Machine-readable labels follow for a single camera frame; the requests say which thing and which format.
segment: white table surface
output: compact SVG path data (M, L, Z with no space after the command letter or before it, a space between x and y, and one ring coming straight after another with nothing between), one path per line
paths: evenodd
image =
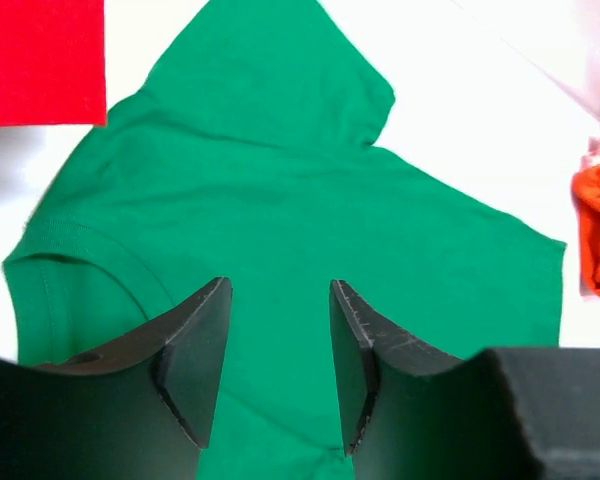
M161 52L204 3L107 1L110 106L140 87ZM600 300L580 292L577 221L569 189L589 137L598 134L598 122L448 0L322 3L396 91L397 103L379 144L567 242L561 344L600 347ZM17 341L1 262L88 130L0 129L2 358L16 358Z

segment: black plastic part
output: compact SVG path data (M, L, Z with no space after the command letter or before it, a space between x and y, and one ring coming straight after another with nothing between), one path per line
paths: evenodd
M358 480L600 479L600 350L461 361L331 285L343 443Z
M0 480L195 478L209 444L232 289L218 278L61 365L0 360Z

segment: hood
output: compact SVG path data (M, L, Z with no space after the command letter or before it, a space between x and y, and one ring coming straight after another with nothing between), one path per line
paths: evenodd
M204 135L294 147L372 144L394 102L315 0L210 0L142 91Z

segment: green fabric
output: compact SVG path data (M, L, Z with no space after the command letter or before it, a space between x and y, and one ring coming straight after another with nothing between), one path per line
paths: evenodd
M564 245L373 147L393 101L314 0L211 0L73 152L5 261L21 363L60 362L228 276L199 478L352 479L330 280L462 357L556 345Z

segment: white background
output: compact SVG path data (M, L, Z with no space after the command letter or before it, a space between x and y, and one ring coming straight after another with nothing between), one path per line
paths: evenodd
M488 4L510 10L517 4L467 2L473 4L469 7L474 13L484 15L489 9L482 7ZM107 1L109 106L140 87L161 52L203 3ZM493 21L494 34L449 0L322 3L396 91L397 103L379 144L453 187L566 241L561 344L600 346L600 300L580 292L577 223L569 190L580 156L589 137L598 134L599 125L500 40L498 31L524 31L521 17L511 15L518 22L513 26L502 23L502 16L499 25ZM564 7L569 3L564 0L563 7L556 7L563 9L559 18L569 21L552 23L555 12L543 11L551 17L546 18L546 28L562 35L565 58L573 58L569 70L573 78L583 74L578 65L586 52L578 41L581 30L568 16L572 10ZM526 8L533 10L530 3ZM16 358L17 342L1 262L20 238L53 176L88 130L82 126L0 129L3 358Z
M600 116L600 0L452 0Z

